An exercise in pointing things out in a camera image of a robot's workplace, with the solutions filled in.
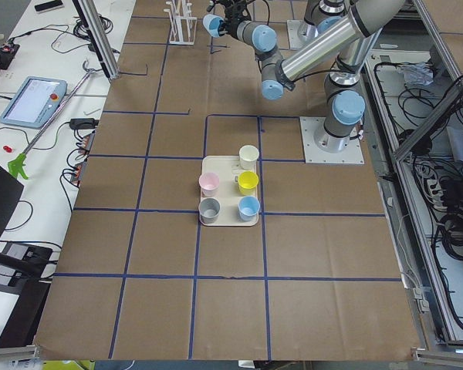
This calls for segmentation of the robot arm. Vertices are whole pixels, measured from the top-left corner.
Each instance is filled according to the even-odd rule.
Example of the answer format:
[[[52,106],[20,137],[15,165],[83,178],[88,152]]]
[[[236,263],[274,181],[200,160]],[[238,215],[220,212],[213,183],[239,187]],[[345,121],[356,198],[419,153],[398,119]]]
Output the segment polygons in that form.
[[[253,22],[248,11],[249,1],[214,1],[224,7],[225,17],[218,20],[214,31],[208,32],[214,37],[230,35],[232,38],[255,50],[261,60],[272,58],[277,51],[275,30],[266,24]],[[320,37],[305,44],[296,54],[279,60],[279,69],[290,79],[293,76],[311,70],[325,61],[333,53],[360,37],[360,27],[352,12],[348,12],[325,30]]]
[[[327,114],[314,135],[315,144],[327,153],[346,149],[350,134],[360,123],[366,103],[360,95],[360,70],[381,29],[400,11],[403,1],[355,1],[347,13],[291,56],[274,52],[262,66],[262,96],[280,99],[296,80],[334,57],[337,72],[325,78]]]

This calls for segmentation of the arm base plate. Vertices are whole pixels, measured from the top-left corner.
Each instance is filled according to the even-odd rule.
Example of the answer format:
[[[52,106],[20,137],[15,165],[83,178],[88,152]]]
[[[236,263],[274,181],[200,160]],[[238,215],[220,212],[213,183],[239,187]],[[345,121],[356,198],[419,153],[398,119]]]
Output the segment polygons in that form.
[[[363,165],[360,138],[355,128],[349,136],[337,138],[325,131],[324,117],[301,116],[300,131],[305,162],[323,165]]]
[[[315,37],[316,27],[303,20],[288,20],[287,33],[289,48],[291,50],[297,50]]]

